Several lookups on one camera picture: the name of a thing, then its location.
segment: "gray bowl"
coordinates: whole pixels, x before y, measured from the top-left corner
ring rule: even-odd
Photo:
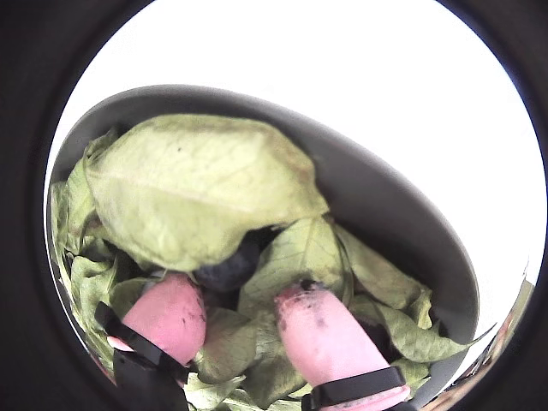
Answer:
[[[169,113],[246,117],[279,128],[313,158],[319,188],[335,219],[432,288],[432,310],[445,325],[448,337],[459,343],[474,337],[479,312],[474,270],[464,246],[438,209],[364,147],[278,105],[198,86],[148,86],[122,92],[97,104],[74,125],[58,153],[51,182],[65,180],[87,143],[110,127],[117,125],[125,131],[150,117]],[[47,210],[51,247],[49,206]],[[431,380],[411,403],[420,408],[431,401],[455,374],[465,354],[434,364]]]

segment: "pile of leaves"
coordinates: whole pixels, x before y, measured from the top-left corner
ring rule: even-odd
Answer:
[[[284,352],[273,298],[303,278],[348,307],[413,393],[433,362],[470,345],[439,335],[431,290],[338,225],[313,162],[262,122],[169,115],[122,136],[113,128],[51,186],[51,226],[72,314],[110,375],[113,348],[94,319],[99,301],[122,318],[146,284],[161,281],[151,273],[183,271],[196,281],[193,272],[225,261],[246,233],[280,231],[239,292],[202,286],[206,340],[185,389],[197,410],[300,409],[312,387]]]

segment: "black clamp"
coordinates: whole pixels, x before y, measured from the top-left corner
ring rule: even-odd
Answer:
[[[302,411],[319,411],[344,402],[351,402],[405,385],[405,379],[397,366],[330,381],[313,388],[301,400]],[[394,411],[414,411],[411,405],[402,402]]]
[[[120,321],[116,313],[99,302],[95,319],[109,336],[123,340],[134,352],[114,350],[116,386],[133,411],[188,411],[184,390],[188,369],[173,357]]]

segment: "white background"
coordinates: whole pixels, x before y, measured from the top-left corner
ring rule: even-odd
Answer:
[[[164,83],[281,104],[400,170],[439,207],[470,254],[480,292],[478,335],[502,324],[528,259],[527,278],[536,281],[546,199],[533,127],[496,58],[433,0],[157,0],[82,76],[51,160],[100,100]],[[455,377],[489,339],[470,349]]]

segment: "large leaf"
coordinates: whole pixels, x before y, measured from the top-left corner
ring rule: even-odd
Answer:
[[[420,362],[413,362],[405,358],[396,360],[390,364],[398,366],[402,371],[405,383],[411,388],[410,397],[413,398],[416,391],[425,384],[430,376],[430,365]]]
[[[234,390],[223,402],[232,411],[262,411],[244,390]],[[298,401],[278,400],[272,403],[269,411],[301,411],[301,403]]]
[[[339,298],[345,285],[351,285],[337,238],[322,217],[299,220],[274,239],[261,254],[259,269],[241,289],[238,311],[252,317],[261,309],[273,310],[274,297],[302,278],[322,282]]]
[[[155,117],[89,158],[85,171],[114,244],[178,271],[227,259],[250,229],[328,210],[312,161],[254,120]]]
[[[469,344],[459,344],[441,337],[433,330],[421,329],[408,315],[382,303],[373,301],[365,295],[357,295],[350,312],[359,318],[379,322],[390,334],[390,340],[403,357],[414,362],[435,362],[444,360],[464,349]]]
[[[247,378],[242,386],[254,403],[267,409],[273,402],[300,389],[306,381],[285,353],[274,315],[262,312],[255,322],[257,361],[246,370]]]
[[[198,376],[191,372],[188,374],[188,383],[185,384],[187,399],[199,411],[215,409],[236,388],[240,386],[245,377],[236,377],[218,385],[205,384]]]
[[[224,308],[207,312],[205,343],[194,362],[200,379],[208,384],[231,380],[255,358],[257,327],[247,317]]]
[[[335,230],[344,245],[356,278],[377,300],[401,310],[408,308],[424,292],[429,291],[426,286],[402,273],[343,227],[337,225]]]

